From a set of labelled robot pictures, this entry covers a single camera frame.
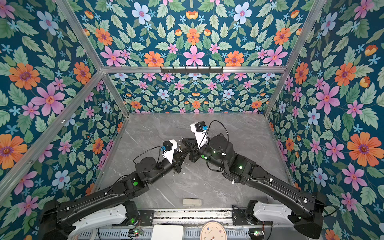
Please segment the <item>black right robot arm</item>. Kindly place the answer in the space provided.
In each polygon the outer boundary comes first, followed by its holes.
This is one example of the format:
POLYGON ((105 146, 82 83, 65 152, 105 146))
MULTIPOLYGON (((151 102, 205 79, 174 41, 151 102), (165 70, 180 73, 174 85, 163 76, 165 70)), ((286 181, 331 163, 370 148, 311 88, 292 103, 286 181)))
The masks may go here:
POLYGON ((234 146, 223 135, 217 135, 206 143, 195 138, 182 139, 190 153, 190 160, 203 159, 218 167, 224 177, 235 184, 247 185, 271 196, 291 210, 288 221, 302 235, 318 239, 323 226, 322 213, 326 197, 321 193, 309 193, 273 176, 255 161, 237 154, 234 146))

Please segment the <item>silver keys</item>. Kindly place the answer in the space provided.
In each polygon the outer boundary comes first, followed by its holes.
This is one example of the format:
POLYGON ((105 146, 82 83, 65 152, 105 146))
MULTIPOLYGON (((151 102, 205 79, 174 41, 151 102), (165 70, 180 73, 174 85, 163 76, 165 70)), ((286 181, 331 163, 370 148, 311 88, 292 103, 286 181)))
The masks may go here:
POLYGON ((184 150, 184 145, 183 145, 183 138, 180 137, 178 139, 178 153, 182 152, 184 150))

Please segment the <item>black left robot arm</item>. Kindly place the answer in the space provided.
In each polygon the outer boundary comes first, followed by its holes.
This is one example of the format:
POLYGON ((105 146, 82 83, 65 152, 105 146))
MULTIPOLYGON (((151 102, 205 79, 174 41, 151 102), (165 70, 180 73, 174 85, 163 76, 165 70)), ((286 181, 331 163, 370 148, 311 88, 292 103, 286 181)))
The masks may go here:
POLYGON ((39 240, 73 240, 77 235, 108 225, 133 226, 142 220, 133 199, 149 190, 149 185, 171 171, 180 173, 189 154, 178 150, 170 159, 158 162, 145 157, 136 170, 113 185, 80 199, 45 204, 39 224, 39 240))

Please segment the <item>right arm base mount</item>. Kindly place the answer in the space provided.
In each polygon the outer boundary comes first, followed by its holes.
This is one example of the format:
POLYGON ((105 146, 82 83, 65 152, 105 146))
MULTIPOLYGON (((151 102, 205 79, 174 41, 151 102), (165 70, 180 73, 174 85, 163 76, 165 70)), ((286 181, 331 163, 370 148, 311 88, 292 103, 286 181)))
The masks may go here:
POLYGON ((283 204, 266 204, 250 200, 245 209, 232 205, 232 221, 234 226, 283 226, 292 227, 288 216, 292 210, 283 204))

